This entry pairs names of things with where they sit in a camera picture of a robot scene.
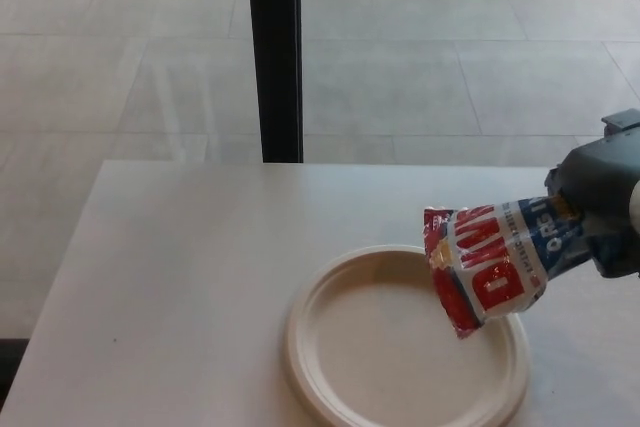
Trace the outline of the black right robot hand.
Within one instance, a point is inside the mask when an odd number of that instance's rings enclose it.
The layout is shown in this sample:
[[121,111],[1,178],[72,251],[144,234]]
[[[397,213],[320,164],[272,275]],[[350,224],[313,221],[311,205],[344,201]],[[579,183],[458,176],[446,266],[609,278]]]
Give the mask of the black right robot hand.
[[593,261],[604,278],[639,273],[639,111],[602,119],[603,137],[576,147],[545,180],[582,214],[571,268]]

